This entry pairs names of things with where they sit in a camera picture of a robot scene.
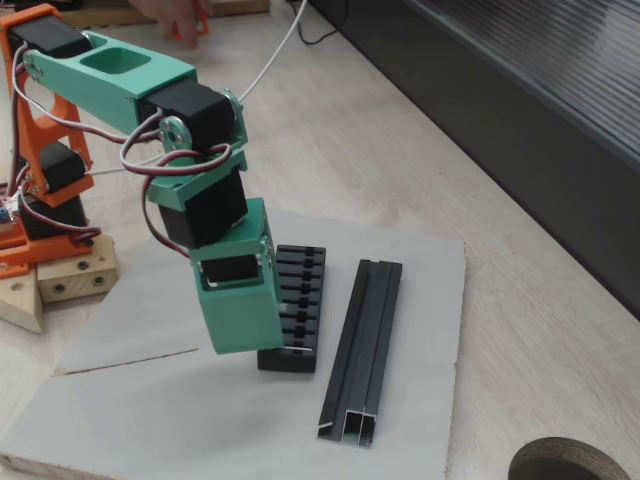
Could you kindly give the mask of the person's bare hand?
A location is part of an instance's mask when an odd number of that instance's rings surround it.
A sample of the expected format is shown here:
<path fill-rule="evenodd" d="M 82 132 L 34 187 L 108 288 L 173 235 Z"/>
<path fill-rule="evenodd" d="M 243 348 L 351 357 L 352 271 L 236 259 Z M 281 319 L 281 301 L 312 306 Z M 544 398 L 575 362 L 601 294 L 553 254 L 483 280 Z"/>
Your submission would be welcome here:
<path fill-rule="evenodd" d="M 154 20 L 165 38 L 178 33 L 189 48 L 197 46 L 198 34 L 191 1 L 129 0 L 128 3 L 145 17 Z"/>

